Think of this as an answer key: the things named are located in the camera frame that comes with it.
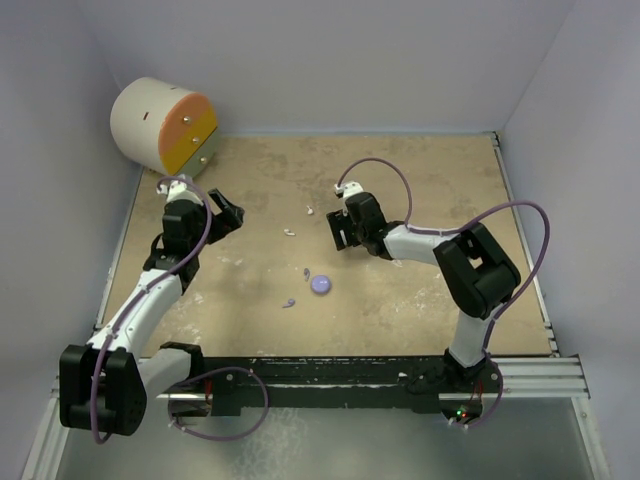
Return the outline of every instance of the tan work surface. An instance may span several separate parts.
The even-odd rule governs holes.
[[[197,343],[205,355],[437,355],[453,339],[458,310],[437,267],[336,251],[325,214],[341,208],[333,185],[353,161],[393,161],[413,189],[412,223],[460,226],[507,200],[488,137],[227,137],[196,179],[246,210],[242,228],[200,254],[200,270],[165,315],[144,354],[169,340]],[[160,233],[159,175],[142,176],[106,309],[110,319],[141,273]],[[346,178],[380,202],[387,221],[404,219],[403,184],[388,167],[366,163]],[[307,205],[315,210],[307,215]],[[513,215],[484,222],[514,260],[528,267]],[[296,236],[285,236],[290,229]],[[303,270],[327,275],[316,296]],[[283,309],[287,300],[295,306]],[[490,350],[548,354],[538,300],[530,288],[500,319]]]

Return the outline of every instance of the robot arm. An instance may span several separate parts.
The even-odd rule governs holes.
[[[155,398],[175,383],[202,373],[204,368],[200,347],[178,343],[162,345],[151,359],[138,364],[156,326],[187,290],[200,267],[195,255],[167,275],[201,241],[207,221],[203,201],[183,182],[174,181],[159,193],[167,194],[163,232],[151,244],[134,291],[86,345],[69,345],[60,357],[60,420],[66,427],[91,427],[92,375],[105,344],[108,347],[97,401],[98,427],[103,432],[133,434],[144,416],[147,398]],[[231,204],[218,190],[209,191],[209,196],[221,212],[212,215],[206,244],[240,228],[244,216],[244,210]]]
[[[469,372],[484,362],[493,315],[520,283],[520,274],[489,230],[477,223],[463,231],[415,233],[403,222],[387,222],[376,198],[359,183],[336,186],[342,210],[329,213],[336,248],[363,245],[386,260],[414,260],[440,267],[460,308],[446,355]],[[481,263],[475,266],[472,261]]]

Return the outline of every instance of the white enclosure wall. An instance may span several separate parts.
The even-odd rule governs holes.
[[[124,86],[206,93],[233,132],[502,128],[574,0],[79,0]]]
[[[552,240],[541,273],[559,346],[579,353],[615,478],[638,478],[640,2],[578,0],[504,135],[517,197]],[[542,227],[523,212],[535,251]]]
[[[57,361],[95,322],[136,168],[72,0],[0,1],[0,478],[18,478]]]

